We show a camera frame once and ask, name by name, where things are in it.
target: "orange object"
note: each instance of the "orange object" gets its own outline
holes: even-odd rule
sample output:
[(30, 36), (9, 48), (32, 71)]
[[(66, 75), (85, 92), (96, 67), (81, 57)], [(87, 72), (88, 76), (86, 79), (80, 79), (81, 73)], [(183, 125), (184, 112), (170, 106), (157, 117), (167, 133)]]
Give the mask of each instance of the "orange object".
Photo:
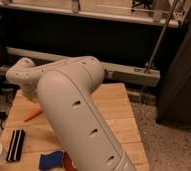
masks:
[(73, 165), (72, 160), (68, 156), (67, 152), (64, 152), (63, 163), (64, 163), (64, 168), (66, 171), (77, 171), (77, 169)]
[(30, 113), (27, 114), (26, 118), (24, 119), (24, 122), (27, 122), (33, 118), (35, 118), (36, 116), (40, 115), (42, 113), (42, 109), (41, 107), (34, 109), (33, 111), (31, 111)]

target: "metal pole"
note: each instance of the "metal pole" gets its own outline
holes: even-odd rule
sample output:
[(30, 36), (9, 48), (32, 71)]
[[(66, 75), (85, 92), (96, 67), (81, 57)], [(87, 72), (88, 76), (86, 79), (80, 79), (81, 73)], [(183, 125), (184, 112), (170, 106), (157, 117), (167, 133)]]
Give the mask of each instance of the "metal pole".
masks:
[(148, 63), (146, 63), (145, 73), (149, 73), (149, 70), (150, 70), (150, 68), (152, 67), (153, 61), (154, 61), (155, 56), (156, 56), (156, 54), (157, 54), (157, 51), (158, 51), (158, 49), (159, 49), (159, 47), (160, 47), (161, 41), (162, 41), (162, 39), (163, 39), (163, 36), (164, 36), (164, 34), (165, 34), (165, 32), (166, 32), (166, 28), (167, 28), (168, 25), (169, 25), (170, 19), (171, 19), (173, 13), (174, 13), (175, 7), (176, 7), (176, 5), (177, 5), (178, 2), (179, 2), (179, 0), (174, 0), (173, 3), (172, 3), (172, 6), (171, 6), (171, 8), (170, 8), (169, 15), (167, 16), (167, 19), (166, 19), (166, 21), (165, 21), (164, 27), (163, 27), (163, 29), (162, 29), (162, 31), (161, 31), (161, 34), (160, 34), (159, 38), (158, 38), (158, 41), (157, 41), (156, 46), (155, 46), (155, 48), (154, 48), (154, 50), (153, 50), (153, 53), (152, 53), (152, 55), (151, 55), (151, 57), (150, 57), (150, 60), (149, 60)]

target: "dark background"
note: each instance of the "dark background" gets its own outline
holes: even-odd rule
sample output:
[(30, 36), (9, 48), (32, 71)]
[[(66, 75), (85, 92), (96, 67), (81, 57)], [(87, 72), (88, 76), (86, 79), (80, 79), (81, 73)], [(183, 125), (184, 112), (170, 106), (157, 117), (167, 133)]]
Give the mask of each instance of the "dark background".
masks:
[[(92, 55), (101, 61), (144, 67), (160, 26), (0, 8), (7, 46), (67, 56)], [(187, 31), (168, 28), (155, 66), (166, 73)]]

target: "metal frame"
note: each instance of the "metal frame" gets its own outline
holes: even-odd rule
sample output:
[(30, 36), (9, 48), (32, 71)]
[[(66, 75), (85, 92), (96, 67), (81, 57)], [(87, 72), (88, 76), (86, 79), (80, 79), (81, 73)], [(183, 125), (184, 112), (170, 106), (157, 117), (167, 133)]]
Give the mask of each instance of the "metal frame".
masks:
[[(29, 57), (46, 61), (58, 61), (69, 58), (68, 56), (17, 49), (12, 47), (8, 47), (7, 50), (9, 54), (18, 57)], [(160, 80), (160, 72), (158, 70), (150, 69), (149, 73), (145, 73), (145, 69), (139, 67), (118, 65), (107, 62), (102, 62), (102, 65), (106, 71), (106, 78), (108, 79), (149, 87), (156, 87)]]

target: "black cabinet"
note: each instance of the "black cabinet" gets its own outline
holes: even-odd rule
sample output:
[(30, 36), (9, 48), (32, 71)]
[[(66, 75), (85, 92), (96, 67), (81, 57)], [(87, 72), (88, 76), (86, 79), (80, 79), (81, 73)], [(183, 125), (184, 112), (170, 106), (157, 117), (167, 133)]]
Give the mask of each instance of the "black cabinet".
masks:
[(157, 121), (173, 120), (191, 125), (191, 11), (189, 30), (157, 96)]

